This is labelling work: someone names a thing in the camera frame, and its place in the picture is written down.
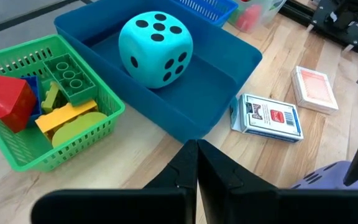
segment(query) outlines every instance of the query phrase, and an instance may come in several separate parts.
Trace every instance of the toy block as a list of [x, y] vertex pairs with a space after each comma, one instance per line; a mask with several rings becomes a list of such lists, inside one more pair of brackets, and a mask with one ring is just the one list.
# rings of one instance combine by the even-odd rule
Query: toy block
[[49, 114], [53, 109], [66, 105], [67, 100], [59, 90], [56, 82], [50, 82], [50, 89], [45, 93], [45, 100], [41, 102], [41, 107], [45, 113]]
[[69, 54], [46, 60], [44, 65], [73, 106], [85, 103], [98, 94], [96, 85]]
[[25, 129], [36, 101], [25, 80], [0, 76], [0, 120], [13, 133]]
[[100, 112], [90, 112], [77, 117], [74, 121], [64, 124], [59, 128], [52, 138], [52, 146], [57, 147], [73, 137], [81, 134], [83, 131], [94, 126], [107, 116]]
[[71, 103], [67, 103], [66, 106], [54, 109], [49, 114], [41, 115], [35, 120], [35, 123], [51, 141], [55, 132], [65, 123], [73, 121], [79, 115], [97, 110], [98, 105], [94, 100], [90, 100], [80, 106], [72, 106]]
[[37, 76], [31, 77], [22, 77], [21, 79], [25, 80], [27, 84], [30, 85], [32, 92], [36, 97], [34, 109], [31, 112], [29, 121], [27, 122], [27, 127], [35, 125], [35, 120], [41, 116], [41, 82]]

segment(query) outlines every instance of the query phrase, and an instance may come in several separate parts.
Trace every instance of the purple object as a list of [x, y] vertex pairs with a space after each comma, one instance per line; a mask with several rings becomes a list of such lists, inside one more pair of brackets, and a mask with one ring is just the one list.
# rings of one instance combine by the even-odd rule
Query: purple object
[[320, 168], [299, 180], [291, 188], [358, 190], [358, 181], [348, 187], [343, 184], [343, 179], [350, 165], [351, 162], [349, 161], [339, 161]]

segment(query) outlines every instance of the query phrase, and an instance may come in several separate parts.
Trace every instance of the cyan foam die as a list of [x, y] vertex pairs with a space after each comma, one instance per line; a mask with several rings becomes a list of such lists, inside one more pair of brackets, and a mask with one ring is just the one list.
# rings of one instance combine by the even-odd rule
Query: cyan foam die
[[124, 25], [119, 52], [133, 78], [147, 88], [161, 88], [185, 71], [193, 54], [193, 39], [177, 18], [146, 12]]

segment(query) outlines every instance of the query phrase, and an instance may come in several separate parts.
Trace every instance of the black dot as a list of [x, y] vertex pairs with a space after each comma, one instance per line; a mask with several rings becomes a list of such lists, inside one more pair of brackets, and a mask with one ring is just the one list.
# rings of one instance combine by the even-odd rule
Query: black dot
[[155, 18], [156, 20], [158, 20], [158, 21], [164, 21], [165, 19], [167, 19], [167, 17], [164, 16], [163, 14], [156, 14], [156, 15], [154, 16], [154, 18]]
[[161, 34], [153, 34], [152, 35], [152, 40], [160, 42], [164, 40], [164, 36]]
[[173, 26], [170, 28], [170, 31], [173, 32], [174, 34], [180, 34], [181, 33], [181, 28], [177, 27], [177, 26]]
[[161, 23], [156, 23], [153, 25], [154, 29], [157, 30], [157, 31], [163, 31], [165, 30], [165, 26], [164, 24], [161, 24]]
[[293, 186], [291, 189], [297, 189], [300, 186], [301, 186], [300, 184], [297, 184], [297, 185]]
[[171, 78], [171, 73], [170, 73], [170, 72], [168, 72], [167, 74], [164, 75], [163, 81], [165, 82], [165, 81], [167, 81], [169, 78]]
[[132, 63], [132, 65], [133, 65], [135, 68], [137, 68], [138, 64], [137, 64], [136, 58], [131, 57], [131, 63]]
[[304, 177], [304, 179], [307, 179], [307, 178], [309, 178], [311, 175], [313, 175], [314, 174], [314, 172], [311, 172], [310, 174], [308, 174], [308, 175], [306, 175], [305, 177]]
[[138, 20], [136, 21], [136, 25], [140, 28], [144, 28], [147, 27], [149, 24], [144, 20]]
[[183, 52], [183, 53], [179, 56], [178, 61], [179, 61], [179, 62], [182, 62], [182, 61], [186, 58], [186, 56], [187, 56], [187, 53], [186, 53], [186, 52]]
[[336, 163], [331, 164], [331, 165], [325, 167], [325, 168], [323, 169], [323, 171], [326, 171], [326, 170], [328, 170], [328, 169], [331, 169], [331, 168], [333, 168], [333, 166], [335, 166], [335, 165], [336, 165]]
[[180, 65], [177, 70], [175, 71], [176, 74], [181, 73], [181, 71], [183, 70], [183, 65]]
[[174, 60], [170, 59], [166, 64], [165, 64], [165, 69], [170, 68], [173, 65]]
[[306, 181], [311, 181], [311, 180], [313, 180], [314, 178], [316, 178], [317, 176], [318, 176], [318, 174], [312, 175], [312, 176], [309, 177]]
[[314, 183], [314, 182], [316, 182], [317, 180], [319, 180], [320, 178], [322, 178], [323, 176], [318, 176], [317, 178], [315, 178], [314, 180], [312, 180], [311, 182], [309, 182], [309, 184], [312, 184], [312, 183]]

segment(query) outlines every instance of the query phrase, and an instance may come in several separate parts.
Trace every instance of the red object in container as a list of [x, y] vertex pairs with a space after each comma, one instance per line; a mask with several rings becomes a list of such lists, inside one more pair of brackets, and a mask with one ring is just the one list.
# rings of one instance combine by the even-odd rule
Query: red object in container
[[14, 133], [25, 129], [35, 102], [25, 80], [0, 76], [0, 120]]
[[244, 32], [250, 32], [258, 24], [261, 13], [261, 5], [254, 4], [250, 6], [239, 16], [236, 22], [237, 28]]

